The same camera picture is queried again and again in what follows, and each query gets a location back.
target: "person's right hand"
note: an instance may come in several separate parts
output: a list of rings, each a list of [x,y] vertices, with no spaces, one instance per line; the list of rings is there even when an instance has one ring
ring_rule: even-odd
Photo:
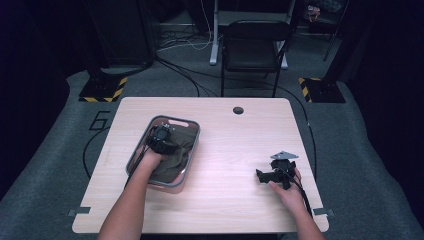
[[[294,177],[294,180],[300,185],[300,172],[299,170],[297,170],[297,168],[295,168],[295,172],[296,176]],[[287,190],[283,189],[273,181],[270,181],[268,184],[271,189],[278,194],[281,199],[281,202],[290,211],[292,215],[300,211],[306,211],[306,207],[303,202],[303,197],[300,193],[299,187],[296,184],[291,183],[290,188]]]

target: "table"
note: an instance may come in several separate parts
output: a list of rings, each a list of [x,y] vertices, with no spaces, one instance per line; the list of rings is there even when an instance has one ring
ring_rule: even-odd
[[[243,108],[235,114],[235,107]],[[183,191],[148,189],[144,233],[282,233],[296,231],[278,196],[256,169],[271,171],[270,156],[283,150],[302,173],[312,209],[322,208],[290,103],[282,98],[122,99],[77,214],[76,233],[97,233],[121,194],[125,166],[150,120],[158,115],[193,120],[200,136]],[[314,216],[321,231],[326,216]]]
[[[294,4],[296,0],[290,0],[290,7],[287,13],[260,13],[260,12],[235,12],[235,11],[220,11],[218,6],[218,0],[215,0],[214,6],[214,21],[213,21],[213,42],[212,42],[212,51],[211,57],[209,59],[210,65],[216,65],[218,58],[218,26],[223,25],[227,26],[232,22],[238,20],[278,20],[285,21],[290,23],[292,12],[294,9]],[[283,62],[281,64],[282,69],[287,69],[287,59],[286,55],[283,57]]]

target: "grommet hole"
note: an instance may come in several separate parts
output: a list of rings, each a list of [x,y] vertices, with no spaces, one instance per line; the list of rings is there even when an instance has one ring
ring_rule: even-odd
[[[233,108],[233,112],[237,115],[243,114],[244,109],[242,107],[235,107]]]

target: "forearm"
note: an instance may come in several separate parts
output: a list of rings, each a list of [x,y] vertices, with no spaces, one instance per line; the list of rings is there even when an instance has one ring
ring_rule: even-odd
[[[109,212],[98,239],[140,239],[146,189],[152,170],[137,168],[125,190]]]
[[[319,230],[315,221],[312,219],[311,215],[309,215],[306,209],[304,211],[297,211],[296,213],[292,213],[292,216],[296,222],[299,240],[325,239],[324,235]]]

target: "chair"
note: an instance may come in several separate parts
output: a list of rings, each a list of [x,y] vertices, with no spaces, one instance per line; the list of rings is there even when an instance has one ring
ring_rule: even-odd
[[[275,97],[284,45],[291,33],[289,24],[281,21],[241,20],[228,25],[222,46],[221,97],[224,96],[226,71],[266,73],[265,77],[275,73],[272,92]]]

